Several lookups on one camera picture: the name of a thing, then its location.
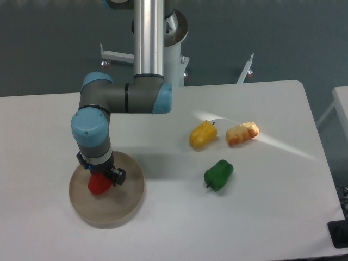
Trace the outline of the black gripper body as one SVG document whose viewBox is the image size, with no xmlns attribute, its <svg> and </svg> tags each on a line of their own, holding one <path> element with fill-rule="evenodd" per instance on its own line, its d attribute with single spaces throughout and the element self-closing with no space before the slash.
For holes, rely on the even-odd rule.
<svg viewBox="0 0 348 261">
<path fill-rule="evenodd" d="M 87 168 L 89 169 L 90 173 L 102 173 L 107 178 L 112 179 L 113 178 L 112 169 L 114 168 L 114 157 L 110 156 L 107 161 L 101 164 L 87 163 Z"/>
</svg>

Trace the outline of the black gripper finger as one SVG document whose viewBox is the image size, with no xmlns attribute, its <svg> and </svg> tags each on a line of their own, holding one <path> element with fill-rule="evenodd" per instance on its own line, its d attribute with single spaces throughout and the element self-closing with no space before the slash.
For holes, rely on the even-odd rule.
<svg viewBox="0 0 348 261">
<path fill-rule="evenodd" d="M 113 186 L 121 186 L 126 180 L 126 171 L 121 168 L 112 168 L 106 172 L 106 176 L 111 180 Z"/>
<path fill-rule="evenodd" d="M 89 163 L 83 158 L 81 152 L 79 151 L 76 155 L 79 164 L 83 167 L 83 169 L 87 170 L 89 168 Z"/>
</svg>

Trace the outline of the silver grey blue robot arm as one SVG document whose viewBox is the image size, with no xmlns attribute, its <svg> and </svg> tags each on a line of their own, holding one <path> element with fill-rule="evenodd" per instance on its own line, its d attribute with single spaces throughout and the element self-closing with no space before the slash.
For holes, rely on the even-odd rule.
<svg viewBox="0 0 348 261">
<path fill-rule="evenodd" d="M 181 54 L 188 22 L 172 1 L 105 1 L 111 9 L 132 9 L 134 53 L 103 51 L 111 61 L 132 63 L 133 81 L 115 84 L 110 75 L 85 76 L 78 111 L 71 120 L 77 142 L 77 159 L 92 174 L 101 173 L 113 185 L 121 185 L 126 172 L 114 166 L 109 137 L 111 114 L 167 114 L 172 91 L 184 86 L 189 58 Z"/>
</svg>

